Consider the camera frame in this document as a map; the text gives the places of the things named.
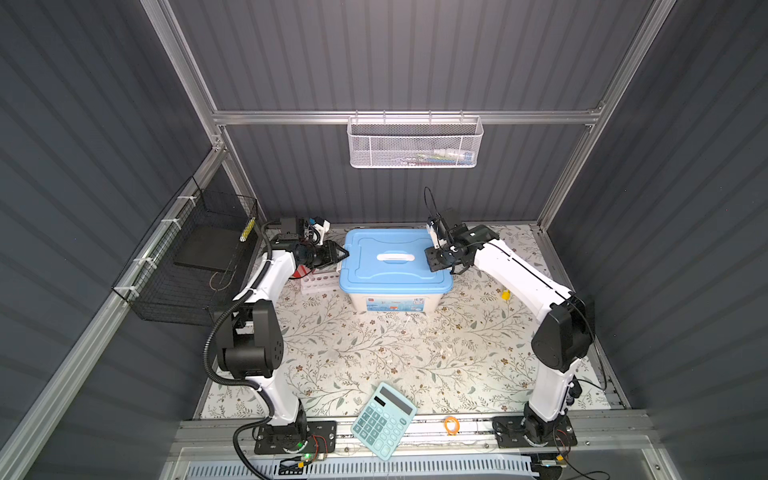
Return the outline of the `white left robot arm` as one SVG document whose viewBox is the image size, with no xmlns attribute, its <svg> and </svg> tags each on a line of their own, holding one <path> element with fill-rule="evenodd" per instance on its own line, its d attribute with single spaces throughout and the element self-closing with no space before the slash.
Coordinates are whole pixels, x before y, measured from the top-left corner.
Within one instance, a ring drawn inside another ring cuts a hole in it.
<svg viewBox="0 0 768 480">
<path fill-rule="evenodd" d="M 250 388 L 266 405 L 263 418 L 238 427 L 232 437 L 239 460 L 258 479 L 267 476 L 245 455 L 241 434 L 249 430 L 294 436 L 298 451 L 309 434 L 302 402 L 280 370 L 285 345 L 275 302 L 299 267 L 313 272 L 349 257 L 346 249 L 325 238 L 330 222 L 322 217 L 283 218 L 278 223 L 279 232 L 272 238 L 267 237 L 270 223 L 257 230 L 265 251 L 241 292 L 218 314 L 203 346 L 204 369 L 212 382 Z"/>
</svg>

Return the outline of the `beige plastic storage bin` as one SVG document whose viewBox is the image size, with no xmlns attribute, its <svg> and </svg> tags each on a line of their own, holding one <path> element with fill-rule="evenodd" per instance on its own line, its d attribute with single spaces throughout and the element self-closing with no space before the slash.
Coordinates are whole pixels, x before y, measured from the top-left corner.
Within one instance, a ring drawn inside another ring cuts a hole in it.
<svg viewBox="0 0 768 480">
<path fill-rule="evenodd" d="M 353 307 L 358 312 L 410 312 L 433 313 L 442 294 L 349 294 Z"/>
</svg>

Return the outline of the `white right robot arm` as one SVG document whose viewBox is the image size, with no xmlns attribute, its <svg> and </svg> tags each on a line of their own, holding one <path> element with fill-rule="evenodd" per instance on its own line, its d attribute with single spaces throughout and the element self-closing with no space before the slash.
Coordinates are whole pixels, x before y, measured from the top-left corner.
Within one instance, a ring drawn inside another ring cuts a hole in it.
<svg viewBox="0 0 768 480">
<path fill-rule="evenodd" d="M 576 371 L 594 342 L 594 303 L 548 278 L 523 260 L 486 225 L 468 227 L 451 209 L 426 224 L 433 245 L 425 250 L 432 272 L 461 275 L 474 267 L 510 291 L 534 315 L 531 348 L 539 362 L 521 429 L 533 446 L 555 441 L 570 406 L 582 394 Z"/>
</svg>

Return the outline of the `blue plastic bin lid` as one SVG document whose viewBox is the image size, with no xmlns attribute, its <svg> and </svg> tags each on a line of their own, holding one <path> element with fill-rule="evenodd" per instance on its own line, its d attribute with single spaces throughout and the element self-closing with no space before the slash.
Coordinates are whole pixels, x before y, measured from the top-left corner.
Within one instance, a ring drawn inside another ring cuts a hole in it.
<svg viewBox="0 0 768 480">
<path fill-rule="evenodd" d="M 431 271 L 424 229 L 354 229 L 345 237 L 340 286 L 348 294 L 446 294 L 453 288 L 447 270 Z"/>
</svg>

